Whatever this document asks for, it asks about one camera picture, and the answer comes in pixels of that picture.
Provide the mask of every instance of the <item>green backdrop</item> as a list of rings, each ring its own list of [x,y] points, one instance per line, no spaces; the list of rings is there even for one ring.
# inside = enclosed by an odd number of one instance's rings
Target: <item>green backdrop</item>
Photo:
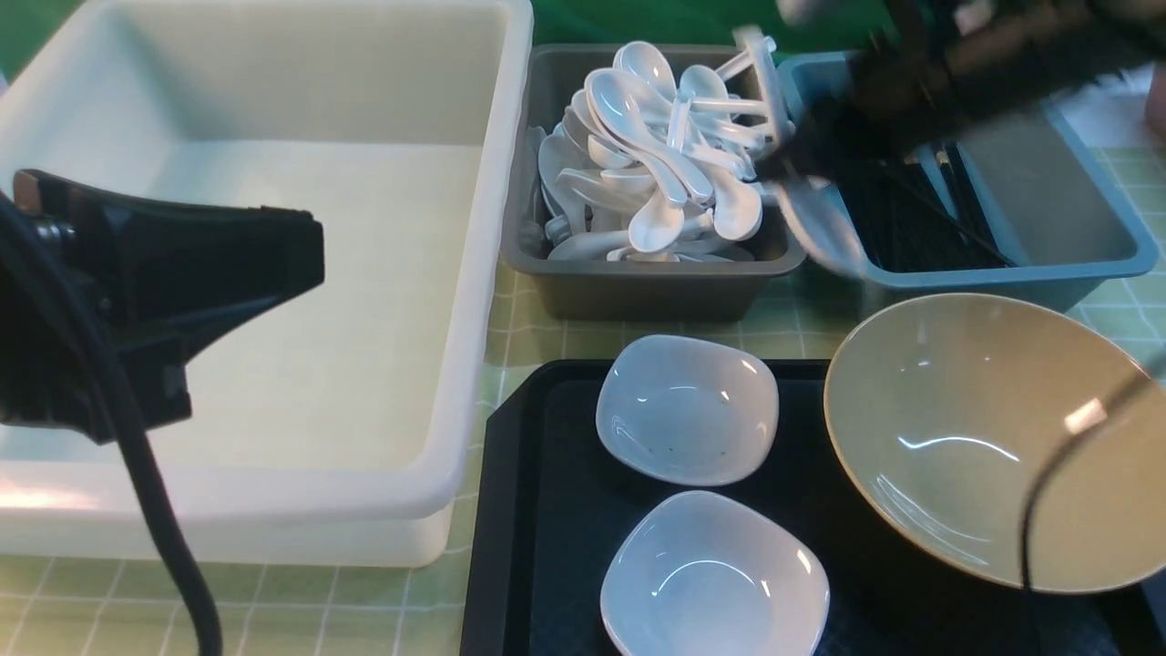
[[[80,0],[0,0],[0,71],[13,78]],[[781,23],[773,0],[533,0],[535,43],[731,43],[733,27],[756,23],[785,51],[856,45],[886,23],[879,0],[849,0],[813,29]]]

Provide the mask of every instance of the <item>small white dish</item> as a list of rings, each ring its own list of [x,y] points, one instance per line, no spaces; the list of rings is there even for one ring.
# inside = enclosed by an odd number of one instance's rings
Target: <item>small white dish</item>
[[[603,626],[624,656],[809,656],[829,607],[826,572],[806,545],[703,491],[648,513],[599,593]]]
[[[616,359],[595,423],[603,446],[641,474],[726,486],[756,472],[773,446],[778,382],[735,348],[648,336]]]

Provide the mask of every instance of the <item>black chopstick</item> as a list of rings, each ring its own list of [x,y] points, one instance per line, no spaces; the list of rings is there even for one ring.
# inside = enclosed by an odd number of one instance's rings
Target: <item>black chopstick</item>
[[[890,169],[884,169],[884,172],[886,174],[886,176],[887,176],[888,179],[893,181],[901,189],[904,189],[905,191],[907,191],[906,196],[913,198],[920,205],[920,209],[927,209],[928,212],[932,214],[932,219],[933,220],[936,220],[936,221],[942,220],[943,223],[946,223],[946,224],[950,225],[951,227],[958,230],[965,237],[968,237],[969,239],[971,239],[972,241],[975,241],[977,245],[979,245],[981,248],[983,248],[985,252],[990,253],[992,256],[995,256],[996,259],[998,259],[1004,264],[1006,264],[1006,266],[1017,266],[1017,263],[1014,261],[1012,261],[1011,259],[1009,259],[1007,256],[1005,256],[1004,254],[1002,254],[998,249],[996,249],[996,246],[993,246],[993,245],[989,244],[988,241],[985,241],[984,239],[982,239],[979,237],[979,234],[976,234],[975,232],[972,232],[970,228],[968,228],[963,224],[960,224],[960,223],[957,223],[955,220],[951,220],[951,217],[950,217],[950,214],[948,214],[948,212],[947,212],[946,209],[943,209],[942,206],[939,206],[937,204],[935,204],[934,202],[932,202],[930,199],[928,199],[926,196],[923,196],[922,193],[920,193],[919,190],[915,189],[913,184],[911,184],[909,182],[902,179],[901,176],[899,176],[898,174],[895,174],[894,171],[892,171]]]

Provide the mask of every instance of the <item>robotic arm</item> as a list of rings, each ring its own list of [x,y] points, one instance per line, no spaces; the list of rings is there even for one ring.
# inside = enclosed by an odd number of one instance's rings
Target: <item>robotic arm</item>
[[[828,10],[784,0],[793,22]],[[899,43],[872,35],[851,84],[820,98],[758,174],[835,177],[854,160],[901,156],[1060,91],[1166,59],[1166,0],[1033,0],[961,34],[950,0],[886,0]]]

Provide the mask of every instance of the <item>pile of white spoons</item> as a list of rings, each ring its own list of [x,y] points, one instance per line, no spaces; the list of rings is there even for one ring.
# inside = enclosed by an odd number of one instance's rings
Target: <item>pile of white spoons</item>
[[[729,93],[725,82],[750,69],[763,86],[775,79],[772,38],[756,31],[738,43],[724,65],[689,66],[679,82],[642,41],[588,75],[539,144],[550,259],[752,259],[735,242],[757,233],[764,203],[780,200],[752,182],[753,161],[789,128],[766,99]]]

